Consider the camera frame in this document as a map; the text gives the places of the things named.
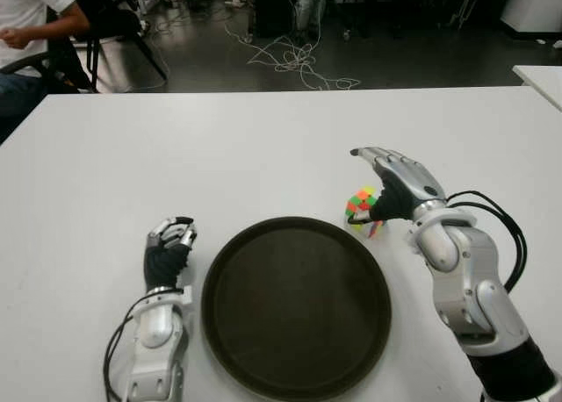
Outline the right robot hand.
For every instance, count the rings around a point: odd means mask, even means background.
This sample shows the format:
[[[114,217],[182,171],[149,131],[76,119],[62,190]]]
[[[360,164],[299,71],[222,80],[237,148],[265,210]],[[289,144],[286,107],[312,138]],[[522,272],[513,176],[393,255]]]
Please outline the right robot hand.
[[[362,225],[391,219],[417,220],[423,211],[446,206],[443,187],[421,163],[381,147],[358,147],[349,153],[369,162],[383,186],[377,202],[368,213],[350,215],[349,224]]]

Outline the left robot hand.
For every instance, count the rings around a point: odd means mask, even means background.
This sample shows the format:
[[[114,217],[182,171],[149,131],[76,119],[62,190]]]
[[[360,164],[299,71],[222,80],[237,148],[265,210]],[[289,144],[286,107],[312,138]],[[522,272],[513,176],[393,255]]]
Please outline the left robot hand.
[[[147,291],[176,286],[197,236],[194,219],[185,216],[166,218],[148,233],[143,259]]]

